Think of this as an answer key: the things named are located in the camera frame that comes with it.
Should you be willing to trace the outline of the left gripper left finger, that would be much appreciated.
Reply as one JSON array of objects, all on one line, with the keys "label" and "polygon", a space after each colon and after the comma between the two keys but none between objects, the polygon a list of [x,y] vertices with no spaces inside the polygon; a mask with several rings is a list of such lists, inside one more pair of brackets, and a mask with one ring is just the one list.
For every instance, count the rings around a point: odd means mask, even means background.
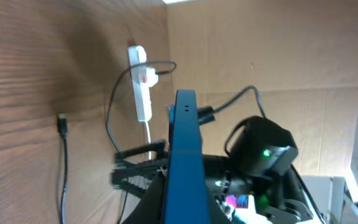
[{"label": "left gripper left finger", "polygon": [[160,224],[164,187],[165,176],[158,171],[145,195],[122,224]]}]

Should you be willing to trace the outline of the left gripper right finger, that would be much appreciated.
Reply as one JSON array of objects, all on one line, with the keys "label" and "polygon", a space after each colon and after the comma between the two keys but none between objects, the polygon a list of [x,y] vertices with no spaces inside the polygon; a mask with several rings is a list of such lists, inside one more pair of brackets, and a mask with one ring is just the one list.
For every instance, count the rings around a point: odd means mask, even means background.
[{"label": "left gripper right finger", "polygon": [[207,190],[208,210],[211,224],[231,224],[231,221],[227,218],[220,206],[214,199],[212,193]]}]

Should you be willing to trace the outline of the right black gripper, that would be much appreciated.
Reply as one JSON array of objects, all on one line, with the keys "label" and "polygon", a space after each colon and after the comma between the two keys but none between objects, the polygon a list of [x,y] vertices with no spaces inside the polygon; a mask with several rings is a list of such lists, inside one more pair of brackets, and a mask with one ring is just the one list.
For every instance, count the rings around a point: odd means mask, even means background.
[{"label": "right black gripper", "polygon": [[[146,193],[158,170],[167,168],[168,159],[165,152],[166,140],[160,139],[133,149],[115,153],[115,166],[111,172],[110,182],[114,189],[124,190],[138,198]],[[155,152],[158,160],[133,164],[123,159],[146,152]],[[253,182],[234,167],[228,157],[203,156],[205,183],[208,190],[224,212],[223,202],[228,195],[245,195],[253,187]]]}]

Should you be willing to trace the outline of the blue Galaxy smartphone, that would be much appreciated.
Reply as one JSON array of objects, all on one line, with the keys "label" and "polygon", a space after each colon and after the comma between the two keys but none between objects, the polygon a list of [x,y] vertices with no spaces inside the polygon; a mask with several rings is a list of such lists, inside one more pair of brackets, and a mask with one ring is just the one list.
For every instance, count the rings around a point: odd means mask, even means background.
[{"label": "blue Galaxy smartphone", "polygon": [[173,111],[164,223],[210,223],[196,94],[178,90]]}]

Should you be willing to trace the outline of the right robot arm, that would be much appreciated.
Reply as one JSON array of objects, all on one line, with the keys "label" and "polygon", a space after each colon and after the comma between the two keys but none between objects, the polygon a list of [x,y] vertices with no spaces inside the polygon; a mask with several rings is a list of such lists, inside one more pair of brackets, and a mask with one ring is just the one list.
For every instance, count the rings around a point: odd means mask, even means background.
[{"label": "right robot arm", "polygon": [[126,223],[323,223],[293,167],[291,133],[252,116],[224,156],[204,155],[195,116],[175,116],[168,141],[120,153],[114,187],[139,198]]}]

